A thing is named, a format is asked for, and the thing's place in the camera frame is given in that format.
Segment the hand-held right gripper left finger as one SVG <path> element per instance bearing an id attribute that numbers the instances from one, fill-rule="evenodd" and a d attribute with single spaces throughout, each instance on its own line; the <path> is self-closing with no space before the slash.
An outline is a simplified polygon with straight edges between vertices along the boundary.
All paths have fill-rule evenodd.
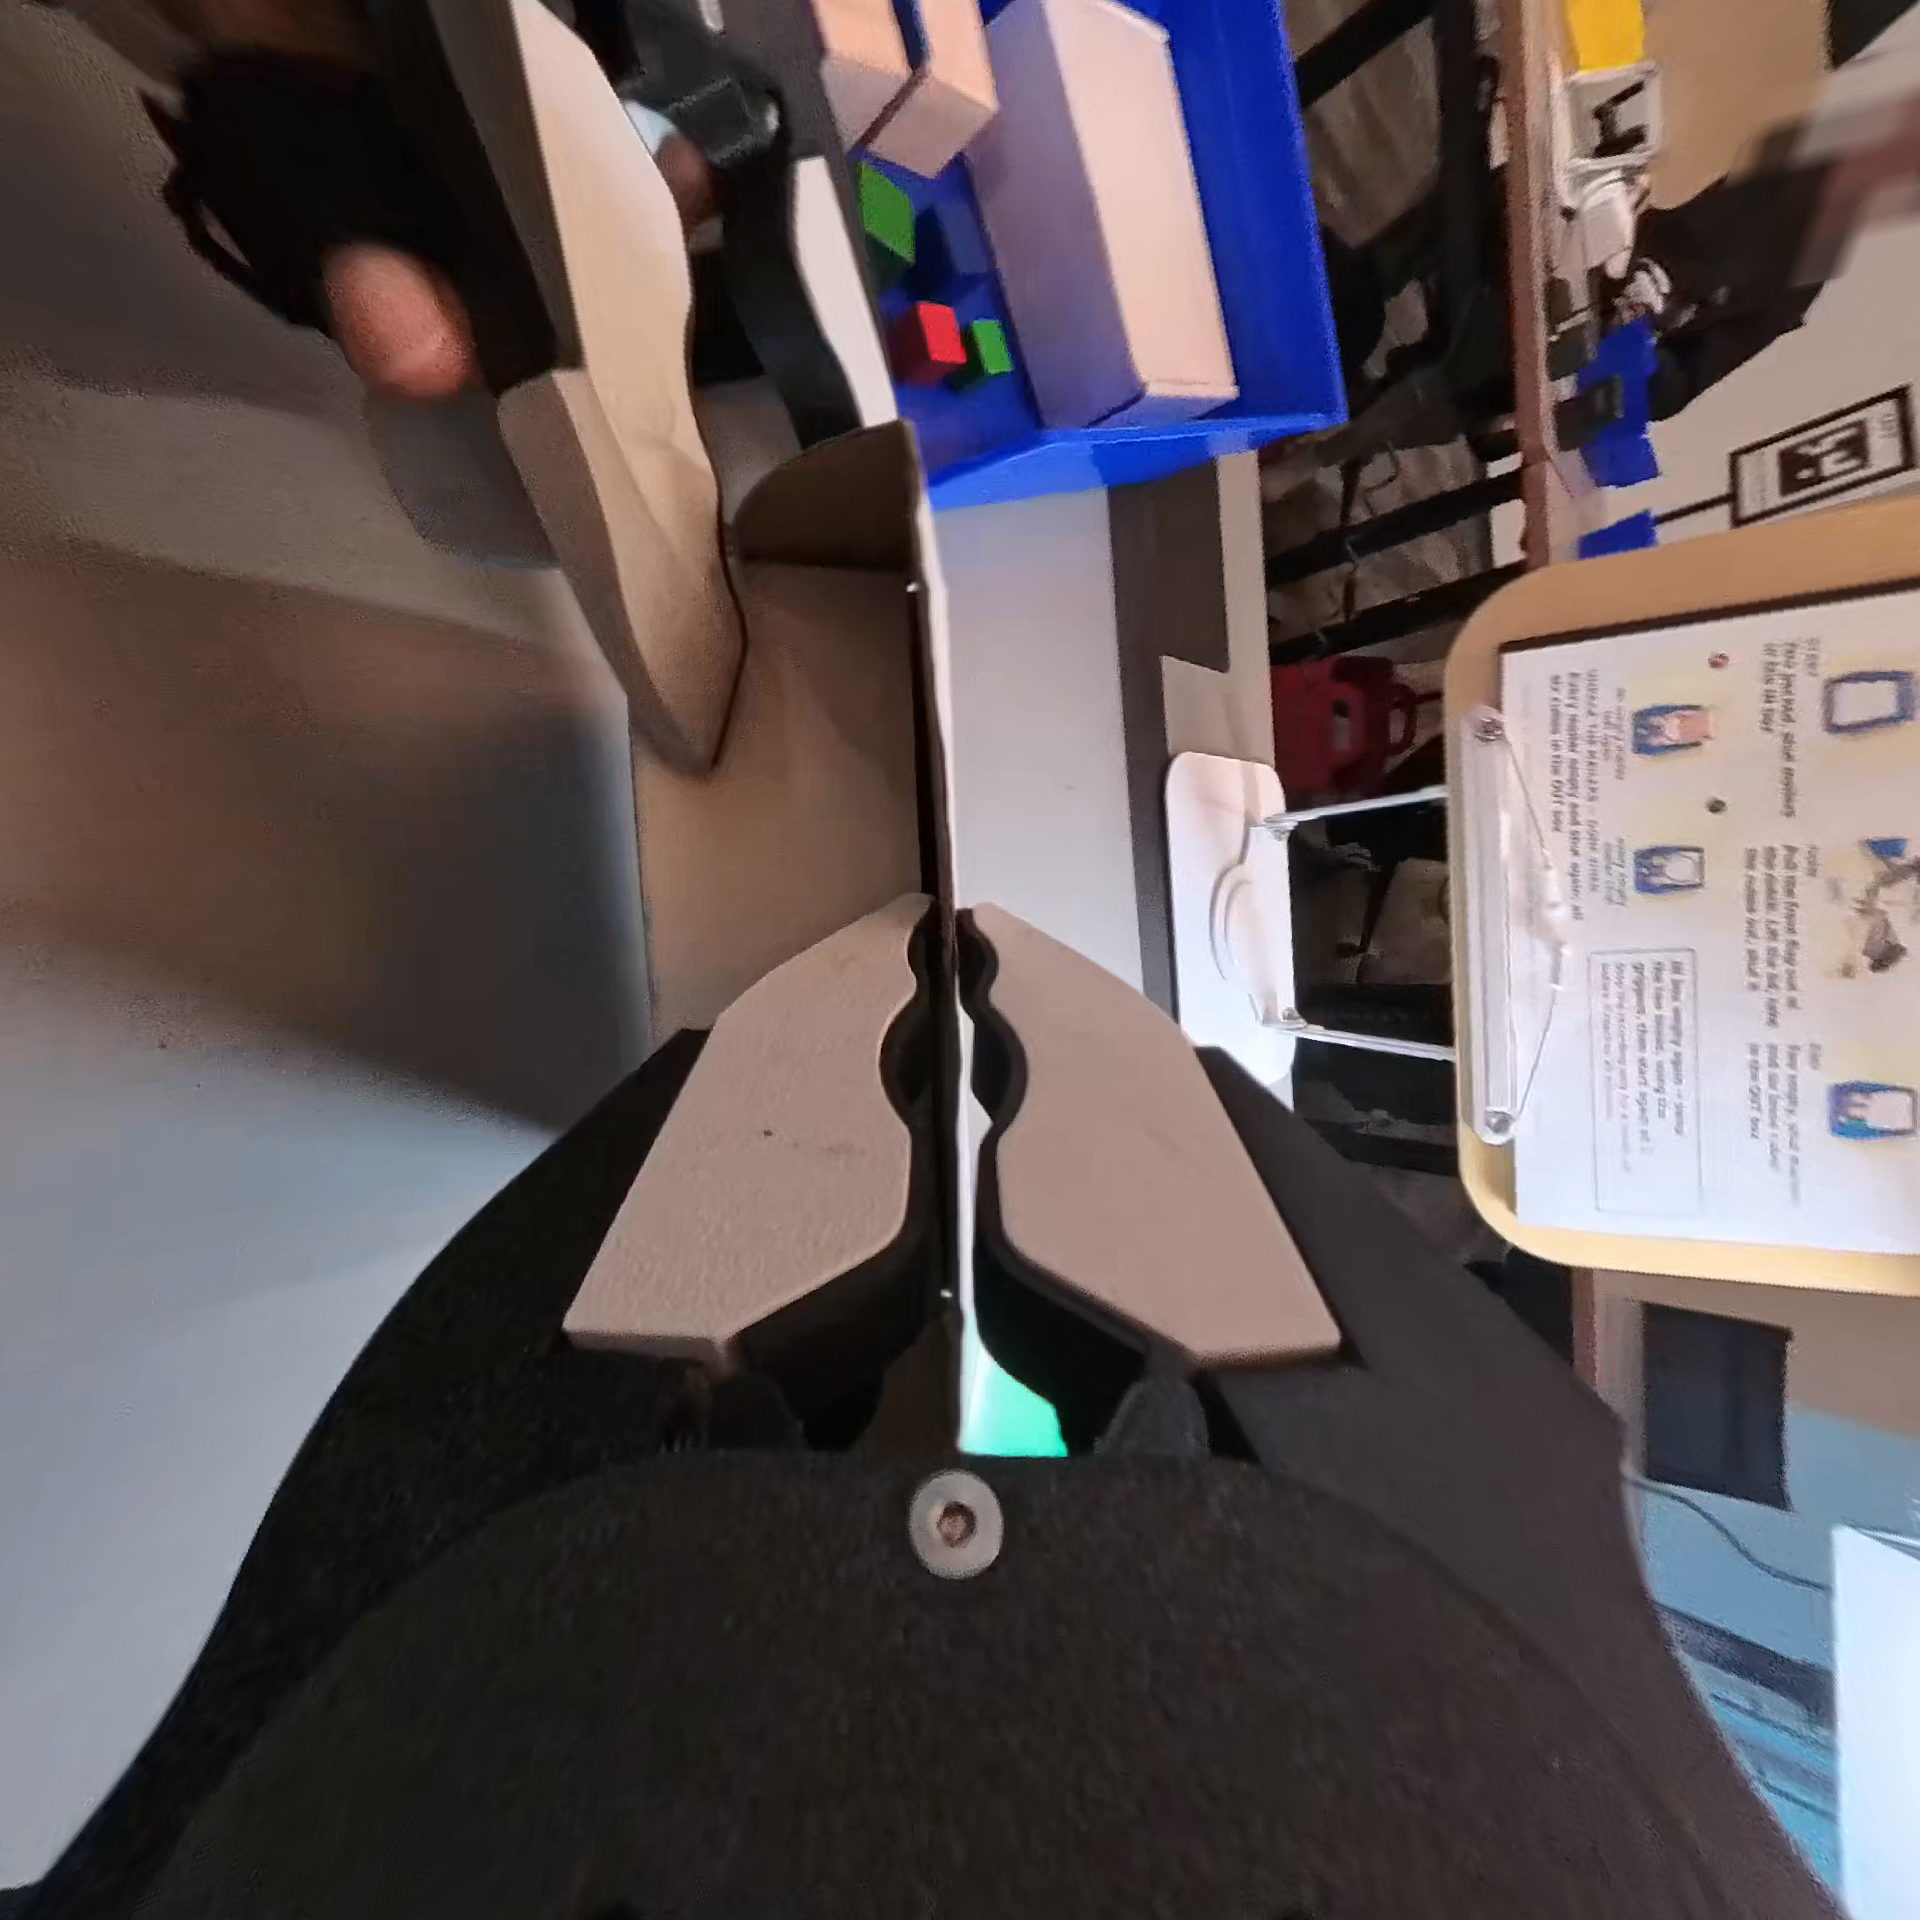
<path id="1" fill-rule="evenodd" d="M 715 1375 L 880 1375 L 919 1335 L 927 1177 L 900 1089 L 927 897 L 746 991 L 699 1046 L 563 1329 Z"/>

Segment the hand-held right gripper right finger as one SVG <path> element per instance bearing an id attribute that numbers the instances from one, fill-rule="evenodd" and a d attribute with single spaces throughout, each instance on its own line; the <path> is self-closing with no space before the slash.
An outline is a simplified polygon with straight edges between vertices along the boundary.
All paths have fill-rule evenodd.
<path id="1" fill-rule="evenodd" d="M 1338 1321 L 1197 1050 L 999 905 L 956 925 L 989 1118 L 976 1321 L 1012 1377 L 1179 1377 L 1333 1357 Z"/>

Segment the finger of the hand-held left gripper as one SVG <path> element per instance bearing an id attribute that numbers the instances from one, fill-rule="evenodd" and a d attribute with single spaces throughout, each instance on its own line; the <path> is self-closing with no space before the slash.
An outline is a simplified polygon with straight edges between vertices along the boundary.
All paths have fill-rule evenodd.
<path id="1" fill-rule="evenodd" d="M 772 152 L 726 176 L 726 291 L 803 448 L 898 418 L 836 165 Z"/>
<path id="2" fill-rule="evenodd" d="M 448 65 L 558 341 L 499 397 L 501 439 L 642 746 L 699 777 L 747 635 L 691 398 L 680 207 L 549 7 L 448 6 Z"/>

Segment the blue plastic bin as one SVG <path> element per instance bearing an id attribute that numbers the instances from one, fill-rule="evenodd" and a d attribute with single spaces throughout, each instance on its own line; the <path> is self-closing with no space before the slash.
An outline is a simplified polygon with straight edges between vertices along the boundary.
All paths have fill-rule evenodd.
<path id="1" fill-rule="evenodd" d="M 976 386 L 966 374 L 939 389 L 894 385 L 895 409 L 919 435 L 939 512 L 1156 482 L 1347 418 L 1283 6 L 1124 7 L 1168 34 L 1238 397 L 1207 416 L 1160 427 L 1044 427 L 992 263 L 989 287 L 954 311 L 965 329 L 995 318 L 1014 371 Z M 978 217 L 968 146 L 934 179 L 912 176 L 863 146 L 843 152 L 852 165 L 863 158 L 898 182 L 917 214 L 957 200 Z M 882 353 L 888 321 L 910 302 L 917 301 L 907 275 L 880 289 Z"/>

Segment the person's left hand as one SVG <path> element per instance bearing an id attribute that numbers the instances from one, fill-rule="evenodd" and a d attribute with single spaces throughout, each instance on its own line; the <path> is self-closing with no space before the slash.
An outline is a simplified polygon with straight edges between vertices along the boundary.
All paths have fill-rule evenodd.
<path id="1" fill-rule="evenodd" d="M 446 401 L 478 382 L 448 267 L 464 223 L 366 71 L 214 46 L 179 105 L 147 103 L 171 173 L 162 203 L 232 291 L 341 351 L 374 393 Z"/>

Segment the large white cardboard box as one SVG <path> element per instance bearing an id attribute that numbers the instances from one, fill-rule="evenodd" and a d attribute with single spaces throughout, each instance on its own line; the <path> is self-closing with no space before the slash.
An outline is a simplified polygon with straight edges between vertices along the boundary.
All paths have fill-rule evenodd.
<path id="1" fill-rule="evenodd" d="M 1016 354 L 1052 430 L 1160 427 L 1238 397 L 1168 34 L 1110 2 L 988 23 L 966 150 Z"/>

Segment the red plastic stool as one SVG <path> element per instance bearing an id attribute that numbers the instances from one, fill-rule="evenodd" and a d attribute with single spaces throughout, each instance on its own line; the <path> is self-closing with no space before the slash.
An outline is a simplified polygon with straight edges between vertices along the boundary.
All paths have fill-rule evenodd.
<path id="1" fill-rule="evenodd" d="M 1333 656 L 1269 671 L 1275 766 L 1298 802 L 1374 800 L 1418 738 L 1424 695 L 1391 663 Z"/>

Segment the wooden instruction board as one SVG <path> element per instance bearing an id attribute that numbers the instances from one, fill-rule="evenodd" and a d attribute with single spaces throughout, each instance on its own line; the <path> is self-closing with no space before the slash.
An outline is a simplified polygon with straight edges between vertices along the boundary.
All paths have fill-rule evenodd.
<path id="1" fill-rule="evenodd" d="M 1470 797 L 1472 758 L 1494 746 L 1479 738 L 1486 713 L 1502 712 L 1500 665 L 1528 643 L 1568 646 L 1576 627 L 1651 624 L 1667 632 L 1684 617 L 1755 613 L 1765 605 L 1812 605 L 1837 593 L 1915 585 L 1918 497 L 1885 497 L 1856 509 L 1750 526 L 1741 533 L 1651 546 L 1608 561 L 1556 562 L 1502 589 L 1475 613 L 1447 655 L 1447 827 L 1452 994 L 1455 1055 L 1458 1176 L 1480 1218 L 1522 1250 L 1598 1273 L 1651 1280 L 1734 1282 L 1814 1290 L 1868 1298 L 1918 1296 L 1918 1255 L 1797 1250 L 1765 1239 L 1740 1253 L 1700 1233 L 1579 1231 L 1568 1224 L 1524 1225 L 1516 1203 L 1511 1135 L 1493 1136 L 1488 1117 L 1520 1118 L 1504 1105 L 1494 1075 L 1480 1066 L 1486 1024 L 1500 989 L 1475 957 L 1475 920 L 1488 911 L 1486 883 L 1472 877 L 1493 849 L 1483 806 Z"/>

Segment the printed instruction sheet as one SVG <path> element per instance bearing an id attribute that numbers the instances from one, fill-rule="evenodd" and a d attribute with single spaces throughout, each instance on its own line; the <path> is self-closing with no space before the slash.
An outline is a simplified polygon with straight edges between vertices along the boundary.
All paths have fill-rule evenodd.
<path id="1" fill-rule="evenodd" d="M 1511 648 L 1496 713 L 1518 1218 L 1914 1258 L 1915 589 Z"/>

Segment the black and white marker sign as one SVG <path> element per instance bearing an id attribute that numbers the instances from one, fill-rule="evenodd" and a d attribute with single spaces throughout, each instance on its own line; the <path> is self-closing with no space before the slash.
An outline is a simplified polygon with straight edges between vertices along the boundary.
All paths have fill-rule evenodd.
<path id="1" fill-rule="evenodd" d="M 1726 509 L 1746 529 L 1885 494 L 1915 475 L 1914 386 L 1899 386 L 1734 448 Z"/>

